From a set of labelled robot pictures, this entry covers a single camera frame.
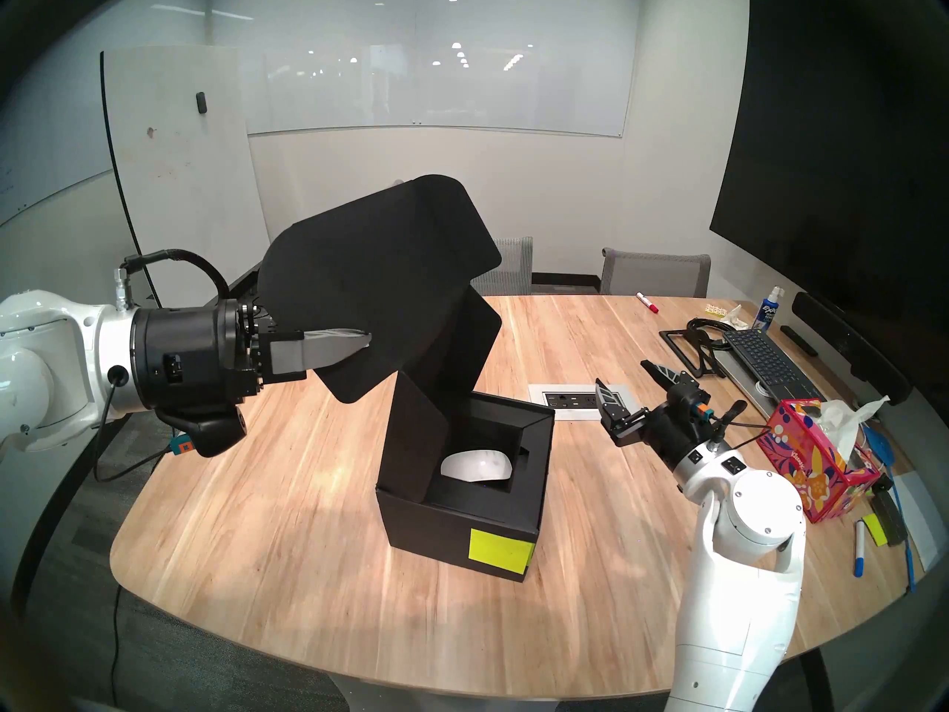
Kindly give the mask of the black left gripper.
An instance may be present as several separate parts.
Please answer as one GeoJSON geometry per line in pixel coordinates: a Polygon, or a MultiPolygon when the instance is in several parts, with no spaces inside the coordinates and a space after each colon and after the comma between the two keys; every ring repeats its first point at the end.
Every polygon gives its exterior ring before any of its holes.
{"type": "Polygon", "coordinates": [[[308,370],[335,366],[366,349],[372,335],[357,329],[277,332],[267,310],[237,301],[215,307],[138,309],[132,318],[131,372],[148,410],[238,405],[261,383],[295,382],[308,370]],[[249,354],[256,339],[256,369],[249,354]]]}

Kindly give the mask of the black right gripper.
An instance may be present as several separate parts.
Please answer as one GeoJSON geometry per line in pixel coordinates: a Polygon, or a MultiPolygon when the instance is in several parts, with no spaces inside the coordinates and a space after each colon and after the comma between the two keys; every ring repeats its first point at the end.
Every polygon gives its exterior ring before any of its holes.
{"type": "Polygon", "coordinates": [[[701,445],[713,453],[721,450],[723,425],[713,425],[711,395],[700,393],[698,383],[686,372],[676,372],[649,360],[639,362],[648,377],[663,392],[664,400],[654,410],[646,407],[630,412],[619,395],[600,379],[595,380],[595,402],[601,424],[617,447],[646,444],[674,471],[683,458],[698,453],[701,445]]]}

